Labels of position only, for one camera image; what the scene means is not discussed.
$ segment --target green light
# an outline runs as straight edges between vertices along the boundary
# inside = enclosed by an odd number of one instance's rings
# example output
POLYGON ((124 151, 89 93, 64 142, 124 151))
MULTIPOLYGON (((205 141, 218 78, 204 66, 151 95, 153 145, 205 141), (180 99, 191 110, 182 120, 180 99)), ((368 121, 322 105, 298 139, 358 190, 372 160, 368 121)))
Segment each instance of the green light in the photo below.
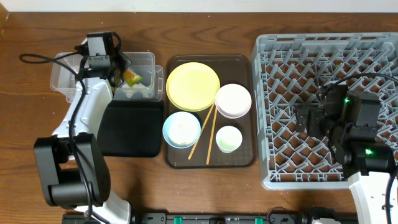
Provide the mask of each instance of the green light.
POLYGON ((371 154, 373 154, 372 150, 370 150, 370 149, 365 149, 365 153, 366 153, 366 155, 371 155, 371 154))

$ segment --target pair of chopsticks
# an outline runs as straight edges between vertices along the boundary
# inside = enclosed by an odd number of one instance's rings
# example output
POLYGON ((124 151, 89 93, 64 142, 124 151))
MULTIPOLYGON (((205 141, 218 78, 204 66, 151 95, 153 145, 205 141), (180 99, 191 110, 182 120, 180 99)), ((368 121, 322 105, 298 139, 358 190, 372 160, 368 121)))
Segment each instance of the pair of chopsticks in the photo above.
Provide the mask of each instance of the pair of chopsticks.
MULTIPOLYGON (((210 117, 211 111, 213 110, 213 107, 214 107, 214 104, 212 104, 212 106, 211 106, 209 112, 207 113, 205 122, 203 122, 203 126, 201 127, 201 131, 200 131, 200 136, 201 136, 201 134, 203 133, 203 130, 205 129, 205 126, 206 126, 206 124, 207 124, 207 121, 209 120, 209 117, 210 117)), ((206 161, 206 165, 208 165, 209 162, 210 162, 211 145, 213 144, 213 136, 214 136, 214 128, 215 128, 215 126, 216 126, 216 118, 217 118, 217 108, 215 109, 215 112, 214 112, 213 127, 211 128, 210 143, 209 143, 209 151, 207 152, 207 161, 206 161)), ((189 156, 188 156, 188 159, 191 159, 191 157, 192 157, 192 155, 193 155, 193 152, 195 151, 195 149, 196 149, 196 147, 197 147, 197 144, 198 144, 198 142, 199 142, 199 139, 198 139, 198 141, 193 145, 192 150, 191 150, 191 153, 190 153, 189 156)))

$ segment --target plate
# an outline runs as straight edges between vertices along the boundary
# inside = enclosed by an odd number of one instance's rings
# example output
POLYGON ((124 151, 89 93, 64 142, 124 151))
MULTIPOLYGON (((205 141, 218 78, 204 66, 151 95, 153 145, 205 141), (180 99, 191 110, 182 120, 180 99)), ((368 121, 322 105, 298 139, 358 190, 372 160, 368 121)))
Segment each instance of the plate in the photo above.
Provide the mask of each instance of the plate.
POLYGON ((209 66, 189 62, 178 66, 167 79, 167 96, 177 108, 189 112, 211 106, 220 89, 220 80, 209 66))

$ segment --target wood grain surface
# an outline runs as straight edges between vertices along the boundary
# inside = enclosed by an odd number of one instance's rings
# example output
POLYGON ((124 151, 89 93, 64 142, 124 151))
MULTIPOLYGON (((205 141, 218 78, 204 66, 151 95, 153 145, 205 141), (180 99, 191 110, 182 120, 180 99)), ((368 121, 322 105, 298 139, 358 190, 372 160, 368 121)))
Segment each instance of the wood grain surface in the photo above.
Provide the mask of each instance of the wood grain surface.
MULTIPOLYGON (((49 88, 52 65, 28 65, 25 52, 70 52, 88 32, 113 30, 124 51, 155 54, 156 64, 183 54, 250 56, 260 34, 397 32, 398 14, 11 13, 0 42, 1 223, 60 223, 65 211, 43 198, 33 154, 65 116, 65 96, 49 88)), ((107 157, 112 188, 137 211, 267 213, 322 206, 355 212, 348 190, 266 191, 259 168, 174 170, 154 159, 107 157)))

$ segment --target plastic basket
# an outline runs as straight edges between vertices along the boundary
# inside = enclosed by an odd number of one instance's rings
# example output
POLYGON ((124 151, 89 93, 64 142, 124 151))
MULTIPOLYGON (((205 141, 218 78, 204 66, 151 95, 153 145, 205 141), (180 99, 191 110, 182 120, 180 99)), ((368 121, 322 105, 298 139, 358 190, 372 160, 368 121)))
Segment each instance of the plastic basket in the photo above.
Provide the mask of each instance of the plastic basket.
MULTIPOLYGON (((398 34, 260 35, 251 55, 261 184, 268 190, 347 189, 327 139, 295 131, 299 105, 321 106, 318 87, 357 73, 398 75, 398 34)), ((398 158, 398 91, 384 78, 361 77, 350 90, 377 93, 377 141, 398 158)))

